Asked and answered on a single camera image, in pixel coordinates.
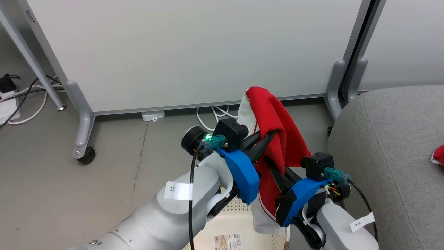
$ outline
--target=laundry basket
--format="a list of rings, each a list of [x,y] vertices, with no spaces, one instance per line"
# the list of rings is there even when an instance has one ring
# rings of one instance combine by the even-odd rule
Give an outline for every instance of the laundry basket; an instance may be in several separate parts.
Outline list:
[[[284,245],[284,229],[281,235],[258,234],[253,230],[251,207],[238,198],[194,237],[195,250],[283,250]],[[183,250],[190,249],[188,244]]]

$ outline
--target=grey fabric upholstery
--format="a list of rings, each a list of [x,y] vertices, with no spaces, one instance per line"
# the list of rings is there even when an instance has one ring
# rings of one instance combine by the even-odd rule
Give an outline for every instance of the grey fabric upholstery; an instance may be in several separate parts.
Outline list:
[[[371,91],[335,122],[329,152],[369,200],[381,250],[444,249],[444,166],[430,162],[443,144],[444,86]],[[353,189],[345,206],[368,214]]]

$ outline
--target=barcode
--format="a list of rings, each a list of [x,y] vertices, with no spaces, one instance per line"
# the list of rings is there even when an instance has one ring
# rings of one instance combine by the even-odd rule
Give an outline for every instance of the barcode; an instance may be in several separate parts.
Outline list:
[[[241,235],[240,234],[236,234],[236,249],[237,250],[242,250],[242,244],[241,244]]]

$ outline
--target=blue bracket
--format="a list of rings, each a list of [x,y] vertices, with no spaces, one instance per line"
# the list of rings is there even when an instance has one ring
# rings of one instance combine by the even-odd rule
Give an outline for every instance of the blue bracket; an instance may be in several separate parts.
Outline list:
[[[240,150],[225,152],[222,149],[216,149],[216,152],[225,158],[233,179],[238,185],[241,199],[250,205],[259,191],[259,175],[250,158]]]
[[[297,216],[299,211],[311,199],[311,197],[316,194],[321,186],[326,186],[329,182],[332,182],[332,180],[315,181],[310,178],[305,178],[296,182],[291,190],[289,190],[289,192],[294,192],[296,200],[292,204],[283,226],[291,225],[293,223],[293,218]]]

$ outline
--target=floor crack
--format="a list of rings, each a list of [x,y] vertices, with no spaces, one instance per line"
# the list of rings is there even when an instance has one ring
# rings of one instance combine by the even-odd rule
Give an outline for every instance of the floor crack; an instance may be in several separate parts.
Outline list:
[[[147,138],[147,131],[148,131],[148,123],[147,123],[147,125],[145,127],[145,134],[143,135],[142,148],[140,150],[139,161],[137,162],[136,174],[134,175],[134,185],[133,185],[133,192],[131,193],[130,210],[131,210],[131,207],[133,205],[134,190],[136,189],[137,177],[139,175],[140,167],[142,166],[142,153],[143,153],[143,147],[145,146],[145,140]]]

